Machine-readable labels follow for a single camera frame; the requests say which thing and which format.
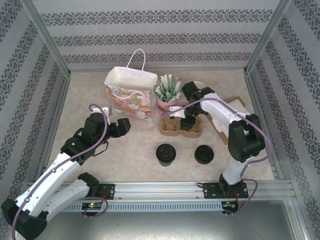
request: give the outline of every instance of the pink cup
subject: pink cup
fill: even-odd
[[[161,116],[161,114],[169,109],[169,107],[173,107],[177,105],[178,99],[174,100],[173,102],[164,102],[161,101],[158,97],[156,98],[157,102],[157,110],[158,114]]]

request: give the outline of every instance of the purple cable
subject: purple cable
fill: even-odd
[[[83,215],[84,215],[85,218],[91,218],[91,219],[93,219],[93,218],[96,218],[96,217],[101,216],[102,214],[104,214],[104,213],[107,211],[108,201],[107,201],[106,199],[104,199],[103,197],[83,197],[83,198],[80,198],[79,200],[101,200],[101,201],[104,201],[104,202],[105,202],[105,209],[102,210],[101,212],[98,212],[98,213],[97,213],[96,215],[94,215],[94,216],[88,216],[88,215],[86,215],[87,210],[90,210],[90,208],[86,208],[86,209],[84,210],[84,213],[83,213]]]
[[[242,169],[241,173],[240,173],[240,177],[244,180],[244,181],[251,181],[251,182],[254,182],[255,183],[255,187],[254,187],[254,190],[252,192],[252,194],[250,195],[250,197],[248,198],[248,200],[245,202],[245,204],[236,212],[236,213],[239,213],[241,212],[247,205],[248,203],[250,202],[250,200],[254,197],[257,189],[258,189],[258,182],[254,179],[250,179],[250,178],[243,178],[243,175],[246,171],[246,169],[248,168],[249,166],[249,163],[250,164],[255,164],[255,163],[261,163],[263,162],[264,160],[267,160],[270,155],[271,155],[271,151],[272,151],[272,145],[271,145],[271,142],[269,140],[269,138],[267,137],[267,135],[258,127],[256,126],[253,122],[249,121],[248,119],[246,119],[245,117],[241,116],[240,114],[238,114],[237,111],[233,110],[227,103],[225,103],[224,101],[221,101],[219,98],[213,98],[213,97],[207,97],[207,98],[202,98],[202,99],[199,99],[197,101],[194,101],[186,106],[183,106],[177,110],[174,110],[174,111],[165,111],[161,114],[161,116],[169,116],[170,114],[174,114],[176,112],[179,112],[181,110],[184,110],[194,104],[197,104],[197,103],[200,103],[200,102],[204,102],[204,101],[215,101],[215,102],[219,102],[220,104],[222,104],[223,106],[225,106],[228,110],[230,110],[230,112],[232,112],[233,114],[235,114],[237,117],[241,118],[242,120],[244,120],[247,124],[250,124],[252,127],[254,127],[265,139],[265,141],[267,142],[267,145],[268,145],[268,152],[266,154],[265,157],[261,158],[261,159],[258,159],[258,160],[253,160],[253,161],[250,161],[248,162],[244,168]]]
[[[100,139],[91,147],[89,147],[88,149],[79,152],[78,154],[69,157],[68,159],[64,160],[63,162],[61,162],[60,164],[58,164],[57,166],[55,166],[51,171],[49,171],[43,178],[41,178],[41,180],[34,186],[34,188],[30,191],[30,193],[28,194],[28,196],[25,199],[30,199],[32,197],[32,194],[34,194],[34,192],[37,190],[37,188],[52,174],[54,173],[58,168],[60,168],[62,165],[64,165],[65,163],[76,159],[77,157],[80,157],[82,154],[85,154],[89,151],[91,151],[92,149],[96,148],[99,143],[101,143],[101,141],[104,139],[106,133],[107,133],[107,129],[108,129],[108,122],[107,122],[107,116],[105,114],[105,112],[102,110],[102,108],[94,103],[89,105],[89,110],[91,112],[93,112],[93,110],[91,109],[92,106],[97,107],[100,112],[102,113],[103,116],[103,120],[104,120],[104,130],[102,133],[102,136],[100,137]],[[11,235],[12,235],[12,240],[16,240],[16,225],[17,225],[17,220],[18,220],[18,216],[20,215],[20,213],[22,212],[22,209],[25,207],[25,205],[27,204],[27,201],[24,200],[23,203],[21,204],[21,206],[19,207],[18,211],[16,212],[13,222],[12,222],[12,228],[11,228]]]

